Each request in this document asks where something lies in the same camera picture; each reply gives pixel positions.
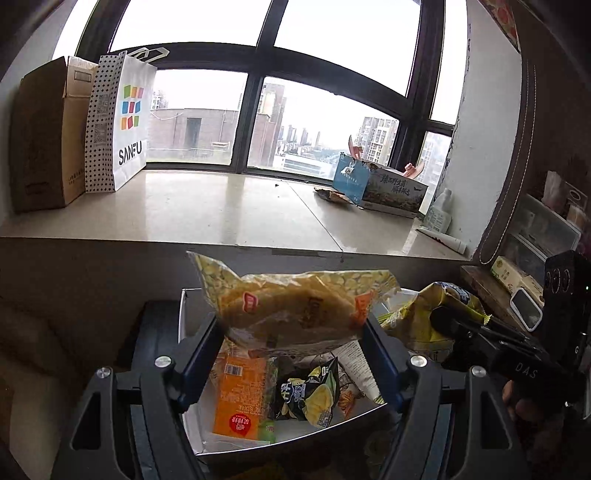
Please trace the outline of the person right hand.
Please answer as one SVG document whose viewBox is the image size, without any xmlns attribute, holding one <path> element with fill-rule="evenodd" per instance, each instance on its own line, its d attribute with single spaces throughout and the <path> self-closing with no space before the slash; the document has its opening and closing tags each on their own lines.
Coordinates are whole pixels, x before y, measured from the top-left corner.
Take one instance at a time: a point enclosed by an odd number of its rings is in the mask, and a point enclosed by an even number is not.
<svg viewBox="0 0 591 480">
<path fill-rule="evenodd" d="M 564 414 L 556 402 L 524 396 L 513 380 L 503 387 L 502 400 L 523 445 L 551 448 L 560 440 Z"/>
</svg>

